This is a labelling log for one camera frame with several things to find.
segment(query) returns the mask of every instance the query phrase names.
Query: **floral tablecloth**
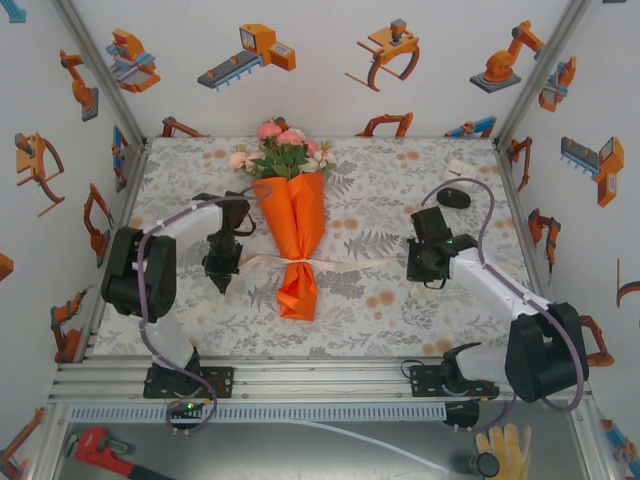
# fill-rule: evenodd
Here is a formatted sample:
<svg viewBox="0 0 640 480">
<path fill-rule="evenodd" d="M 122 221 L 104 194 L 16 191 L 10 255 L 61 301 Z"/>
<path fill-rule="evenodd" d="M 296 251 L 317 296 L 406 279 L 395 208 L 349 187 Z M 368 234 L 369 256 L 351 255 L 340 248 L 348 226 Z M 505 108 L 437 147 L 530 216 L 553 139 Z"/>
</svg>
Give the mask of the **floral tablecloth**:
<svg viewBox="0 0 640 480">
<path fill-rule="evenodd" d="M 130 225 L 145 228 L 170 217 L 200 192 L 224 194 L 250 185 L 227 167 L 230 152 L 249 138 L 158 138 L 153 142 Z M 489 256 L 528 285 L 527 271 L 496 159 L 488 139 L 333 139 L 338 166 L 325 179 L 327 232 L 314 258 L 354 262 L 389 258 L 386 265 L 335 273 L 315 269 L 319 298 L 314 322 L 279 316 L 276 291 L 284 267 L 257 261 L 236 276 L 226 296 L 203 271 L 208 244 L 200 242 L 178 259 L 174 309 L 191 341 L 205 355 L 233 356 L 414 356 L 438 355 L 471 341 L 505 344 L 499 323 L 454 281 L 444 290 L 405 280 L 409 215 L 440 183 L 447 162 L 474 165 L 496 196 L 485 245 Z M 443 208 L 453 232 L 477 235 L 488 207 L 479 187 L 468 190 L 471 207 Z M 242 238 L 242 262 L 277 255 L 260 208 L 252 204 L 254 235 Z M 108 305 L 94 354 L 147 354 L 137 319 Z"/>
</svg>

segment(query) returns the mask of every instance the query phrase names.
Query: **conveyor illustration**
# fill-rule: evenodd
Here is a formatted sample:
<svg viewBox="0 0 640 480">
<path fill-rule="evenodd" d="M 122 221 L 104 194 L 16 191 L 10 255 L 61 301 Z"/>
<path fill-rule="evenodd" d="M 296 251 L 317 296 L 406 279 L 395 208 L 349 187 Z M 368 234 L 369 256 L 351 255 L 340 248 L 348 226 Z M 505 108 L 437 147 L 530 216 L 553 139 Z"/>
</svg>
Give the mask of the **conveyor illustration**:
<svg viewBox="0 0 640 480">
<path fill-rule="evenodd" d="M 199 84 L 220 90 L 222 85 L 240 79 L 242 73 L 251 73 L 255 67 L 273 63 L 287 71 L 296 68 L 295 50 L 278 42 L 271 28 L 259 23 L 245 24 L 240 27 L 240 39 L 243 50 L 200 75 Z"/>
<path fill-rule="evenodd" d="M 562 157 L 590 172 L 591 179 L 598 184 L 598 205 L 606 207 L 616 197 L 618 172 L 624 167 L 624 149 L 617 137 L 605 143 L 600 152 L 594 152 L 571 138 L 562 137 Z"/>
<path fill-rule="evenodd" d="M 140 93 L 160 81 L 156 73 L 156 58 L 145 52 L 142 42 L 135 35 L 116 28 L 113 39 L 113 43 L 107 47 L 107 53 L 114 60 L 109 72 L 120 88 Z"/>
<path fill-rule="evenodd" d="M 470 137 L 476 133 L 481 134 L 481 138 L 491 136 L 493 126 L 496 124 L 496 117 L 486 117 L 477 122 L 467 122 L 458 128 L 448 131 L 445 137 Z"/>
</svg>

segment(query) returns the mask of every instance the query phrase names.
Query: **cable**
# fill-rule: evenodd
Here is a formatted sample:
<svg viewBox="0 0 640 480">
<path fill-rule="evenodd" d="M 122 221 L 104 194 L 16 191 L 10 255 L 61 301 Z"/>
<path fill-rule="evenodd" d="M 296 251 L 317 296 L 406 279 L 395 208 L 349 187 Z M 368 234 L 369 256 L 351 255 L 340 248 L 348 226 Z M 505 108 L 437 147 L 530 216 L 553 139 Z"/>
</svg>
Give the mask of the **cable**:
<svg viewBox="0 0 640 480">
<path fill-rule="evenodd" d="M 185 210 L 175 214 L 174 216 L 170 217 L 169 219 L 165 220 L 164 222 L 162 222 L 159 225 L 156 225 L 151 230 L 146 232 L 143 235 L 142 240 L 140 240 L 140 244 L 138 245 L 138 252 L 137 252 L 136 262 L 138 264 L 138 295 L 140 296 L 140 309 L 141 309 L 141 313 L 142 313 L 142 318 L 140 320 L 140 323 L 138 324 L 138 329 L 140 330 L 140 336 L 142 337 L 142 343 L 144 343 L 144 345 L 147 347 L 147 349 L 151 352 L 152 355 L 154 355 L 158 360 L 160 360 L 162 363 L 167 365 L 169 368 L 171 368 L 172 370 L 175 370 L 175 371 L 177 371 L 179 373 L 182 373 L 183 375 L 186 375 L 187 377 L 192 378 L 193 380 L 196 380 L 197 382 L 199 382 L 209 392 L 209 395 L 211 396 L 211 401 L 213 402 L 213 408 L 210 410 L 209 414 L 198 425 L 196 425 L 193 428 L 185 430 L 184 431 L 185 435 L 189 435 L 190 433 L 196 433 L 198 430 L 203 428 L 211 420 L 211 418 L 213 418 L 213 416 L 216 414 L 216 411 L 218 410 L 218 396 L 216 395 L 215 389 L 206 380 L 204 380 L 199 375 L 196 375 L 196 374 L 194 374 L 194 373 L 192 373 L 192 372 L 190 372 L 188 370 L 185 370 L 184 368 L 181 368 L 178 365 L 176 365 L 175 363 L 171 362 L 171 360 L 167 359 L 161 352 L 159 352 L 153 346 L 153 344 L 151 343 L 151 341 L 149 339 L 149 335 L 147 334 L 147 328 L 146 328 L 147 327 L 147 323 L 149 323 L 149 305 L 147 305 L 147 290 L 146 290 L 146 282 L 145 282 L 144 268 L 143 268 L 145 246 L 146 246 L 147 242 L 149 241 L 149 239 L 155 233 L 159 232 L 160 230 L 162 230 L 166 226 L 171 225 L 172 223 L 176 222 L 177 220 L 180 220 L 181 218 L 183 218 L 183 217 L 185 217 L 187 215 L 190 215 L 193 212 L 201 210 L 201 209 L 203 209 L 205 207 L 209 207 L 211 205 L 217 205 L 218 203 L 230 202 L 230 201 L 234 201 L 234 200 L 261 200 L 261 199 L 266 198 L 269 195 L 271 195 L 271 192 L 272 192 L 271 187 L 269 187 L 268 185 L 261 185 L 261 187 L 264 187 L 265 189 L 267 189 L 267 192 L 264 195 L 256 195 L 256 196 L 252 196 L 252 197 L 245 197 L 243 194 L 253 188 L 253 187 L 249 187 L 246 190 L 243 190 L 240 195 L 216 198 L 214 200 L 208 200 L 206 202 L 198 203 L 198 204 L 193 205 L 193 206 L 191 206 L 189 208 L 186 208 Z M 180 408 L 180 402 L 170 405 L 169 408 L 167 408 L 167 413 L 165 415 L 165 424 L 169 428 L 173 429 L 174 432 L 177 429 L 171 423 L 171 415 L 178 408 Z"/>
<path fill-rule="evenodd" d="M 489 186 L 481 182 L 480 180 L 476 180 L 475 178 L 454 178 L 452 180 L 447 180 L 446 182 L 443 182 L 439 186 L 434 188 L 431 192 L 429 192 L 429 194 L 424 198 L 424 200 L 422 200 L 422 203 L 420 205 L 424 206 L 424 204 L 427 203 L 427 201 L 433 195 L 435 195 L 439 190 L 441 190 L 443 187 L 449 184 L 456 183 L 456 182 L 475 183 L 476 185 L 480 185 L 482 188 L 484 188 L 486 192 L 489 194 L 489 210 L 487 211 L 487 216 L 484 222 L 482 223 L 482 226 L 480 227 L 480 232 L 478 233 L 478 257 L 480 259 L 480 263 L 482 264 L 482 266 L 486 268 L 489 272 L 491 272 L 491 274 L 494 277 L 496 277 L 503 285 L 505 285 L 509 290 L 511 290 L 516 296 L 522 299 L 523 302 L 527 303 L 528 305 L 533 307 L 535 310 L 537 310 L 540 314 L 542 314 L 542 316 L 544 316 L 544 318 L 549 323 L 551 323 L 551 325 L 554 326 L 554 328 L 558 331 L 558 333 L 562 337 L 562 340 L 564 340 L 564 342 L 567 345 L 567 348 L 569 349 L 569 353 L 571 354 L 571 359 L 573 360 L 573 364 L 576 368 L 576 394 L 573 397 L 573 400 L 565 407 L 555 405 L 551 403 L 551 401 L 548 400 L 547 398 L 543 398 L 542 401 L 549 408 L 557 412 L 561 412 L 561 413 L 571 412 L 580 404 L 580 401 L 582 400 L 582 395 L 584 394 L 584 371 L 582 370 L 582 362 L 580 361 L 580 355 L 578 354 L 578 350 L 576 349 L 576 346 L 574 345 L 573 341 L 569 337 L 569 334 L 567 333 L 567 331 L 562 327 L 562 325 L 560 325 L 560 322 L 558 322 L 558 320 L 556 320 L 553 317 L 553 315 L 551 315 L 547 311 L 546 307 L 538 304 L 532 299 L 525 298 L 525 294 L 520 290 L 520 288 L 514 285 L 510 279 L 506 278 L 504 275 L 498 272 L 490 263 L 487 263 L 485 259 L 484 248 L 483 248 L 484 235 L 486 233 L 487 227 L 489 226 L 489 221 L 491 220 L 491 216 L 493 215 L 493 210 L 496 202 L 493 192 L 491 191 Z M 515 404 L 516 404 L 516 399 L 517 399 L 517 395 L 514 392 L 513 400 L 511 404 L 509 405 L 507 410 L 505 410 L 505 412 L 502 415 L 500 415 L 500 417 L 498 417 L 496 420 L 494 420 L 488 425 L 485 425 L 482 427 L 474 427 L 473 429 L 467 429 L 467 431 L 470 433 L 483 431 L 497 425 L 498 423 L 503 422 L 509 415 L 511 415 L 511 412 L 513 411 L 513 408 L 515 407 Z"/>
<path fill-rule="evenodd" d="M 304 420 L 285 420 L 283 423 L 288 423 L 292 425 L 301 425 L 304 427 L 319 428 L 321 430 L 328 430 L 330 432 L 339 433 L 340 435 L 346 435 L 347 437 L 356 438 L 358 440 L 362 440 L 363 442 L 371 443 L 378 447 L 386 448 L 387 450 L 391 450 L 392 452 L 399 453 L 400 455 L 410 458 L 411 460 L 415 460 L 416 462 L 421 463 L 426 467 L 432 468 L 434 470 L 438 470 L 443 474 L 449 473 L 449 470 L 444 468 L 442 465 L 438 465 L 437 463 L 433 463 L 433 462 L 430 462 L 429 460 L 425 460 L 424 458 L 414 455 L 413 453 L 409 453 L 406 450 L 396 447 L 395 445 L 391 445 L 389 443 L 385 443 L 381 440 L 376 440 L 375 438 L 367 437 L 365 435 L 360 435 L 359 433 L 350 432 L 349 430 L 345 430 L 343 428 L 334 427 L 332 425 L 325 425 L 324 423 L 306 422 Z"/>
</svg>

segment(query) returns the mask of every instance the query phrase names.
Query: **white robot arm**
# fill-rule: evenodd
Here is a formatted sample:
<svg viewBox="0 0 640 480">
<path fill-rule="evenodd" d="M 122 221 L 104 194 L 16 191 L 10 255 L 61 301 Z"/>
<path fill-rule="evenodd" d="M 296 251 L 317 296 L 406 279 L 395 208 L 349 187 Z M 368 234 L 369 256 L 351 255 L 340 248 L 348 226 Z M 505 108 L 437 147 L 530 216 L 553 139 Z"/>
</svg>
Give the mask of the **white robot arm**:
<svg viewBox="0 0 640 480">
<path fill-rule="evenodd" d="M 437 289 L 448 279 L 460 283 L 510 328 L 507 347 L 473 343 L 444 354 L 449 390 L 463 392 L 469 382 L 485 380 L 508 384 L 523 400 L 533 402 L 575 385 L 577 365 L 584 379 L 588 377 L 580 318 L 571 305 L 534 294 L 482 258 L 471 236 L 452 234 L 439 207 L 411 218 L 417 241 L 409 240 L 407 279 L 428 288 L 439 281 Z"/>
<path fill-rule="evenodd" d="M 160 376 L 171 377 L 171 393 L 186 396 L 197 388 L 190 372 L 199 375 L 199 355 L 182 331 L 172 310 L 176 297 L 176 260 L 193 244 L 206 239 L 209 254 L 202 260 L 205 274 L 224 294 L 231 275 L 238 273 L 242 245 L 236 236 L 253 233 L 255 223 L 248 215 L 249 202 L 239 194 L 227 192 L 220 206 L 207 200 L 219 197 L 201 194 L 194 205 L 169 220 L 158 222 L 149 231 L 123 227 L 113 239 L 109 263 L 102 283 L 102 296 L 123 315 L 143 317 L 140 324 L 142 338 L 153 353 Z M 251 220 L 253 229 L 238 232 L 244 218 Z M 142 255 L 142 266 L 138 264 Z M 144 269 L 145 308 L 140 299 L 139 269 Z"/>
</svg>

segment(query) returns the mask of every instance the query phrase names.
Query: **work glove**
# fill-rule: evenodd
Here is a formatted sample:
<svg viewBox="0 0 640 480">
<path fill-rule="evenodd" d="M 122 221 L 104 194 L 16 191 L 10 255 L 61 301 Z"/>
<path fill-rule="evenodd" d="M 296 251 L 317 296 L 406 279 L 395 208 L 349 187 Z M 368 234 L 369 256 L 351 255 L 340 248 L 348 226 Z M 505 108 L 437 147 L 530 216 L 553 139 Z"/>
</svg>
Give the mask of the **work glove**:
<svg viewBox="0 0 640 480">
<path fill-rule="evenodd" d="M 489 430 L 489 438 L 480 434 L 476 436 L 478 453 L 491 453 L 500 464 L 500 473 L 493 480 L 527 480 L 531 454 L 531 427 L 524 428 L 522 448 L 518 438 L 518 427 L 508 423 L 504 427 L 493 427 Z"/>
</svg>

